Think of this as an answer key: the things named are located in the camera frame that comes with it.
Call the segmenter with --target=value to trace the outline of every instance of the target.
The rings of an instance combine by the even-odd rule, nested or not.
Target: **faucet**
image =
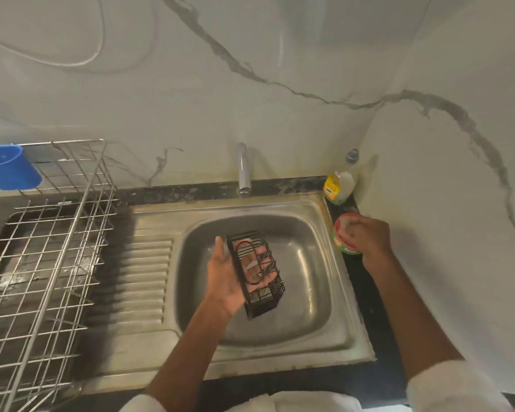
[[[248,167],[247,147],[244,143],[237,144],[238,165],[238,196],[247,198],[252,190],[250,184],[250,168]]]

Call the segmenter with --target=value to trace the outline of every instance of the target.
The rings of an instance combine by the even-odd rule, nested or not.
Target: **dish soap bottle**
[[[358,175],[358,149],[351,149],[345,156],[345,163],[348,167],[344,172],[329,174],[324,183],[326,198],[335,205],[345,202],[353,192],[357,183]]]

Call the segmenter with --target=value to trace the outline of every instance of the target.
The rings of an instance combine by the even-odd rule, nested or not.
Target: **forearm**
[[[392,254],[381,256],[373,270],[370,273],[389,316],[407,379],[445,360],[461,359],[397,258]]]
[[[145,393],[168,412],[192,410],[206,369],[230,319],[230,314],[218,302],[204,299]]]

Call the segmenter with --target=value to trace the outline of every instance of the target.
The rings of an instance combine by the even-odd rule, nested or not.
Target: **granite countertop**
[[[320,191],[324,180],[325,177],[320,176],[252,181],[252,196]],[[137,205],[227,199],[238,195],[236,182],[221,182],[124,189],[119,191],[118,196],[125,205]],[[356,205],[350,197],[339,207],[328,203],[328,208],[335,221],[340,214],[354,211]],[[376,285],[364,269],[360,256],[343,256],[377,360],[207,380],[200,390],[198,411],[225,411],[252,397],[281,391],[344,393],[356,397],[363,408],[406,402],[403,365]],[[117,411],[140,392],[135,390],[83,396],[67,403],[60,410]]]

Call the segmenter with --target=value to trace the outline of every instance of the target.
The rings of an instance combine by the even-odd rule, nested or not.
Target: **blue plastic holder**
[[[0,189],[34,189],[42,176],[28,161],[23,147],[16,144],[0,145]]]

